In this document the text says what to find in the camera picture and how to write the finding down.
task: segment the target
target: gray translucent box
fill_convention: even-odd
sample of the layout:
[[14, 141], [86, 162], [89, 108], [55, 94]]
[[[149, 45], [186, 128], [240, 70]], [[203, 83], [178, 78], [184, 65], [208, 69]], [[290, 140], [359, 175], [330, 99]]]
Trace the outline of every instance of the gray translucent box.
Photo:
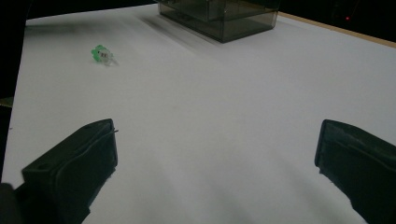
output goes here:
[[275, 27], [280, 0], [156, 0], [161, 15], [225, 43]]

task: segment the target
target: white table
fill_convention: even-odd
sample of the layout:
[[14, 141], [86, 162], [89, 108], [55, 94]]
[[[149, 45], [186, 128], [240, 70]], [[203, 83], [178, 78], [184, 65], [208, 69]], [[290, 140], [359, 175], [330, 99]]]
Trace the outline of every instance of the white table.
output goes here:
[[[278, 17], [220, 44], [157, 6], [27, 22], [3, 181], [112, 118], [119, 165], [84, 223], [364, 223], [318, 173], [320, 124], [396, 144], [396, 49]], [[102, 44], [118, 64], [96, 63]]]

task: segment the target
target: white tabletop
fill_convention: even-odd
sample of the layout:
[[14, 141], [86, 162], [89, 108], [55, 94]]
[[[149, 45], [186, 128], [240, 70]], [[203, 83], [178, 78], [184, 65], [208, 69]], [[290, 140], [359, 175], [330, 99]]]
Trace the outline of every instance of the white tabletop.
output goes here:
[[[335, 119], [396, 144], [396, 49], [278, 17], [220, 44], [130, 7], [31, 20], [3, 181], [113, 119], [117, 171], [84, 223], [358, 224], [314, 157]], [[102, 44], [118, 64], [96, 63]]]

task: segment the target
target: green object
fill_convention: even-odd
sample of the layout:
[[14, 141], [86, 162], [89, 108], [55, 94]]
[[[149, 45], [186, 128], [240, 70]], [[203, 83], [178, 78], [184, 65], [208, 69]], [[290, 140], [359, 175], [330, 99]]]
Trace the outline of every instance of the green object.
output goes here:
[[92, 57], [99, 63], [104, 63], [106, 65], [111, 64], [113, 59], [113, 54], [102, 45], [96, 46], [95, 49], [91, 50]]

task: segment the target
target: plastic box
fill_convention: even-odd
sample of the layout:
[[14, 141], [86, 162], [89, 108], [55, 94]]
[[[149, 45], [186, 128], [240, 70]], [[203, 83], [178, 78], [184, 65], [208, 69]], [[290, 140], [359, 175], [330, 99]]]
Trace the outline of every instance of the plastic box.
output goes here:
[[161, 15], [225, 43], [275, 27], [280, 0], [156, 0]]

